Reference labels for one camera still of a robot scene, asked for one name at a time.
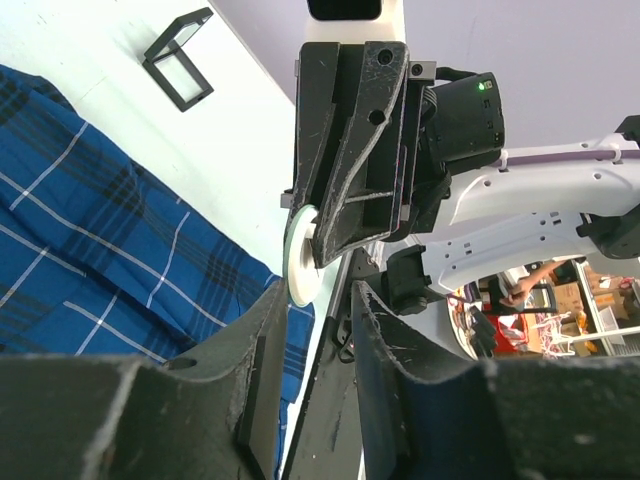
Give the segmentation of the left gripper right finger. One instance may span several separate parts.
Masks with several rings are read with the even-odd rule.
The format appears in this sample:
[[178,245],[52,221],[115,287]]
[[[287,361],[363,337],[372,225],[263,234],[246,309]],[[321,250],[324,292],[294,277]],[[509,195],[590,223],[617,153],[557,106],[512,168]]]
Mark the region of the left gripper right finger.
[[635,479],[639,361],[465,360],[362,281],[352,323],[370,479]]

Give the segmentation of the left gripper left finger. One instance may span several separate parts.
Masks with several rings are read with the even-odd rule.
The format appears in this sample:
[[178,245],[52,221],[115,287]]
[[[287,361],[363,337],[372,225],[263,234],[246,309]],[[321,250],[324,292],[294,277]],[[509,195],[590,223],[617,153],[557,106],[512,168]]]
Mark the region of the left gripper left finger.
[[287,285],[157,365],[133,355],[1,360],[5,479],[269,479]]

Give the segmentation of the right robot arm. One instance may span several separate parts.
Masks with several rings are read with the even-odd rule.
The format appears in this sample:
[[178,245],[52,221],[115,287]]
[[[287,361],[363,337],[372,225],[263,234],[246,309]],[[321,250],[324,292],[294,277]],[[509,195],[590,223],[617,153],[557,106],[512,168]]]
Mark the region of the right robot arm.
[[495,77],[414,62],[398,41],[309,42],[297,65],[283,274],[292,301],[325,268],[412,234],[380,292],[418,313],[463,284],[537,260],[639,273],[639,120],[565,145],[506,149]]

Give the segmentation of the landscape round brooch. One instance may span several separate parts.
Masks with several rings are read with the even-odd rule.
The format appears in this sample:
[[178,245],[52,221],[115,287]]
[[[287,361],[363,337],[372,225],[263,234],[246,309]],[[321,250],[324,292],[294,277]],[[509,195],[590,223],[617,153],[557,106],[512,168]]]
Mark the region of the landscape round brooch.
[[283,277],[292,302],[305,307],[317,297],[324,279],[324,270],[316,266],[312,239],[318,210],[313,205],[302,207],[291,220],[283,250]]

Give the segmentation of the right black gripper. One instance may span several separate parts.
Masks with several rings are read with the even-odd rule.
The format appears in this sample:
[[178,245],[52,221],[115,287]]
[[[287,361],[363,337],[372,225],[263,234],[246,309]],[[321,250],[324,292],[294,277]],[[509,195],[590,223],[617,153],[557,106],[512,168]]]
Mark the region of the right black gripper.
[[399,41],[308,42],[296,64],[289,210],[320,208],[316,265],[387,239],[408,222],[423,91],[436,64]]

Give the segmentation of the blue plaid button shirt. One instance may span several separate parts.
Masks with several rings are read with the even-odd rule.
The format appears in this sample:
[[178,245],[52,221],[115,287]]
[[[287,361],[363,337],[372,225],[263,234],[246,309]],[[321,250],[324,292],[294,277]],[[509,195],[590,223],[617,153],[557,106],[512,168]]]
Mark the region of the blue plaid button shirt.
[[1,350],[169,360],[277,277],[84,120],[1,70]]

